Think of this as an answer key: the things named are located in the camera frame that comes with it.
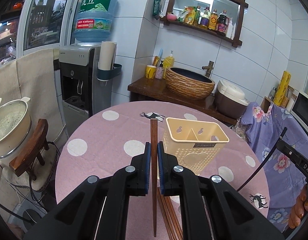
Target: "sink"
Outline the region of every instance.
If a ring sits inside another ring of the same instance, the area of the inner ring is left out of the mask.
[[[166,69],[166,86],[186,98],[204,99],[212,93],[215,82],[193,71],[171,67]]]

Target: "pink tablecloth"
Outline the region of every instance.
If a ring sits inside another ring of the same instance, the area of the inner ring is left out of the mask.
[[[166,117],[212,121],[220,124],[230,142],[200,173],[210,177],[222,176],[237,189],[259,166],[248,144],[230,128],[216,119],[185,106],[165,102],[140,101],[108,108],[86,120],[70,137],[59,159],[55,190],[59,203],[90,175],[99,178],[111,176],[128,166],[132,156],[144,152],[150,141],[150,118],[158,118],[158,139],[163,139]],[[265,217],[269,206],[269,193],[265,173],[261,170],[240,193]],[[266,199],[258,203],[254,198]],[[179,210],[179,199],[172,197]],[[163,217],[158,207],[157,238],[153,237],[151,186],[146,197],[131,197],[126,227],[126,240],[168,240]]]

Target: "black deer print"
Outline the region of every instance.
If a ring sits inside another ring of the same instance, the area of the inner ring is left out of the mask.
[[[161,114],[155,114],[155,113],[145,113],[145,112],[142,112],[140,113],[140,116],[144,116],[148,119],[151,119],[151,118],[156,118],[157,120],[159,120],[160,122],[163,122],[165,116],[164,115],[161,115]]]
[[[254,201],[258,201],[258,208],[268,208],[268,207],[265,207],[265,205],[267,204],[266,203],[262,203],[262,201],[266,199],[266,197],[263,197],[262,195],[258,196],[258,195],[249,195],[249,200],[254,203]]]

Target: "fingernail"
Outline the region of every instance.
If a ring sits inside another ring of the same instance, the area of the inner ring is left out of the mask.
[[[304,206],[305,206],[305,207],[308,207],[308,200],[306,200]]]

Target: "wooden chopstick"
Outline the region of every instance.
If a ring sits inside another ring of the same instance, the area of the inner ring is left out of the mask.
[[[173,240],[173,237],[172,237],[172,234],[171,234],[171,229],[170,229],[168,222],[167,222],[167,216],[168,215],[164,211],[164,207],[163,207],[162,199],[160,197],[159,190],[157,191],[157,197],[158,197],[158,204],[159,204],[159,207],[161,209],[163,220],[164,220],[164,223],[165,223],[166,231],[167,231],[167,234],[168,234],[168,238],[169,238],[169,240]]]
[[[165,199],[165,202],[167,204],[167,208],[168,208],[169,214],[171,216],[173,226],[175,228],[178,239],[183,240],[183,231],[181,229],[180,223],[179,223],[178,218],[176,216],[173,204],[171,202],[171,198],[170,197],[164,197],[164,199]]]
[[[151,118],[151,168],[152,168],[152,208],[153,208],[153,232],[156,237],[157,228],[157,119]]]
[[[173,229],[173,225],[172,225],[172,222],[171,222],[171,217],[170,217],[170,214],[168,212],[167,204],[166,204],[165,199],[164,199],[164,196],[162,196],[160,194],[160,198],[161,198],[162,203],[163,203],[164,212],[165,212],[166,217],[167,217],[167,223],[168,223],[168,227],[169,227],[169,229],[172,233],[172,237],[173,237],[174,240],[177,240],[174,229]]]

